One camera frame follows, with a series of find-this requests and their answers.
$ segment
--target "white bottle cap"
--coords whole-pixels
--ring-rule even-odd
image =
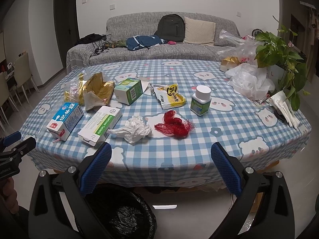
[[[208,87],[208,86],[205,86],[205,85],[198,85],[196,87],[196,97],[198,99],[201,99],[201,100],[208,100],[211,96],[211,89]]]

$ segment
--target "blue jacket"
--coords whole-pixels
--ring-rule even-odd
[[[160,44],[166,44],[167,40],[161,39],[156,35],[153,36],[134,36],[130,37],[126,41],[128,50],[134,51],[141,48],[151,48],[159,46]]]

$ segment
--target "gray sofa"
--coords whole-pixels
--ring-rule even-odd
[[[167,14],[178,14],[182,18],[189,17],[195,20],[211,21],[216,23],[215,46],[203,46],[195,44],[160,45],[150,49],[129,51],[127,48],[109,49],[106,53],[92,56],[95,48],[93,44],[80,44],[68,51],[66,57],[68,73],[74,67],[87,67],[99,64],[149,59],[193,59],[221,61],[222,58],[216,53],[224,50],[225,46],[234,44],[220,39],[222,29],[227,30],[235,36],[239,32],[235,23],[231,20],[200,13],[185,12],[145,12],[133,13],[109,18],[106,23],[107,34],[111,34],[111,40],[128,39],[135,35],[153,35],[157,30],[159,20]]]

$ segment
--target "blue gripper pad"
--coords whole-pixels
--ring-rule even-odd
[[[93,192],[105,167],[109,163],[112,156],[110,144],[105,143],[105,145],[102,148],[99,148],[93,156],[93,161],[81,176],[80,193],[83,197]]]
[[[211,155],[214,164],[216,165],[219,173],[221,174],[221,177],[223,178],[227,186],[229,193],[236,195],[236,197],[239,197],[242,192],[241,178],[227,159],[223,150],[219,148],[217,143],[214,143],[212,145]]]
[[[13,143],[19,141],[20,139],[21,139],[21,133],[19,131],[17,131],[15,133],[5,137],[3,139],[3,145],[5,147],[8,147],[8,146],[12,145]]]

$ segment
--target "blue checkered tablecloth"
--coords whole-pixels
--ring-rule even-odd
[[[104,72],[115,82],[127,77],[149,77],[151,83],[174,84],[186,97],[187,103],[176,108],[177,117],[196,125],[185,139],[175,139],[153,129],[151,136],[128,144],[123,138],[110,135],[106,142],[112,146],[112,158],[101,179],[126,187],[173,186],[194,187],[221,179],[210,156],[213,143],[220,142],[229,155],[244,166],[263,169],[272,162],[290,158],[306,146],[311,126],[298,111],[298,129],[277,120],[269,105],[258,105],[234,92],[227,85],[220,63],[199,60],[140,60],[75,68],[63,78],[33,110],[20,132],[24,139],[33,136],[37,148],[29,153],[39,170],[52,168],[64,171],[78,165],[96,148],[79,141],[78,132],[95,111],[85,112],[66,142],[52,143],[55,138],[45,130],[47,123],[62,105],[66,82],[82,71]],[[208,113],[199,117],[190,110],[191,96],[197,85],[207,85],[213,97]],[[162,122],[165,111],[150,91],[131,106],[118,103],[112,97],[111,107],[120,108],[123,116],[114,128],[124,126],[134,115],[144,117],[154,127]]]

